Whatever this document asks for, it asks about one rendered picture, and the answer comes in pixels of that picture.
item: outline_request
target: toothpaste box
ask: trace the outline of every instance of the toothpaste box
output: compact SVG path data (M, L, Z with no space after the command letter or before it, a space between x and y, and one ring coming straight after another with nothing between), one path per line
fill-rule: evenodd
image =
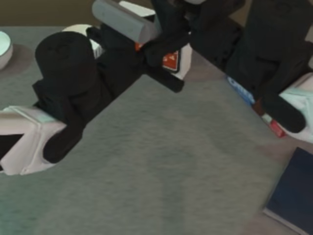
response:
M286 132L279 126L278 122L270 117L262 109L261 100L254 100L253 95L234 79L228 77L227 81L231 87L241 96L244 102L254 110L254 112L264 121L264 123L273 131L277 137L283 138L287 135Z

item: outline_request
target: white container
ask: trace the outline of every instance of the white container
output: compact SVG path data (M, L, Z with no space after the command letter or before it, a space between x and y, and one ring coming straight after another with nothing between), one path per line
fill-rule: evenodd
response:
M13 55L13 43L6 33L0 31L0 70L9 63Z
M75 24L75 25L72 25L63 29L62 31L63 32L76 32L76 33L83 34L84 36L87 36L86 30L90 27L92 26L89 24ZM98 43L96 43L94 40L90 40L90 42L92 45L94 57L98 58L103 53L103 50L101 46Z

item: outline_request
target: orange label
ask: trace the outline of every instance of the orange label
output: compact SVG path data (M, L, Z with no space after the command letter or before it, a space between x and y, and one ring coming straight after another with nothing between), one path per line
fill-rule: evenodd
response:
M139 51L142 48L142 44L136 43L135 48L136 51ZM164 56L163 58L163 67L176 71L178 70L178 63L179 63L179 52L176 51L175 53L170 53Z

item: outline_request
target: black cylindrical joint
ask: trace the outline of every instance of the black cylindrical joint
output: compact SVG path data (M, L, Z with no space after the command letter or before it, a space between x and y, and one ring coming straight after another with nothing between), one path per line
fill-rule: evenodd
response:
M55 33L37 46L35 57L43 75L41 85L51 94L82 94L98 79L91 43L82 34Z

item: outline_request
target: gray surface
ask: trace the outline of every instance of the gray surface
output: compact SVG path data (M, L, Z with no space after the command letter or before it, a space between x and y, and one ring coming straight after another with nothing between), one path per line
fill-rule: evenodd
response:
M1 109L34 103L30 52L60 29L1 28L23 58L0 73ZM193 63L180 94L143 77L55 168L1 175L0 234L293 234L260 210L295 147L312 147L278 140L220 72Z

